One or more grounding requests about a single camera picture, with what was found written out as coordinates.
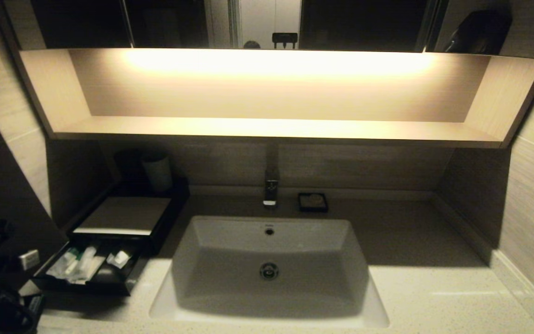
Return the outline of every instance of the sink drain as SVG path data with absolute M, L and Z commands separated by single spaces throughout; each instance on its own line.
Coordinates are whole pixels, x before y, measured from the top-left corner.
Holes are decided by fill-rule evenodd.
M 277 268 L 277 266 L 274 263 L 267 262 L 261 265 L 259 274 L 261 275 L 263 279 L 267 281 L 273 281 L 273 279 L 276 279 L 277 275 L 280 274 L 280 270 Z

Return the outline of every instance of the soap dish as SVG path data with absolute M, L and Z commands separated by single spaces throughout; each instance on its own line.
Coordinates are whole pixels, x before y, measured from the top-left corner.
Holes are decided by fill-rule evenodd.
M 328 212 L 327 198 L 322 193 L 299 193 L 298 205 L 301 212 Z

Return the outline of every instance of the chrome faucet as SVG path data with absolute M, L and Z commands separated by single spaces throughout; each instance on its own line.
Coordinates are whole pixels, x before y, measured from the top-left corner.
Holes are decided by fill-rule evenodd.
M 277 168 L 265 170 L 265 198 L 263 205 L 269 209 L 277 207 L 277 185 L 280 182 Z

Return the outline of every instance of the white rectangular sink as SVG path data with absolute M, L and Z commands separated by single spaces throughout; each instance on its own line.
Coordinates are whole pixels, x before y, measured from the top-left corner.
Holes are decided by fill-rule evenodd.
M 151 317 L 388 327 L 347 220 L 193 217 Z

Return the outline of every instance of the vanity countertop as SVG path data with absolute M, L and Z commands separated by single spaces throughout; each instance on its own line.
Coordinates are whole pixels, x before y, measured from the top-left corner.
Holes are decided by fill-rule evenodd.
M 426 201 L 329 199 L 300 213 L 295 199 L 267 211 L 252 197 L 193 195 L 130 297 L 47 292 L 39 334 L 534 334 L 534 322 L 467 243 Z M 151 319 L 155 295 L 192 216 L 343 218 L 352 222 L 390 318 L 388 328 L 291 328 Z

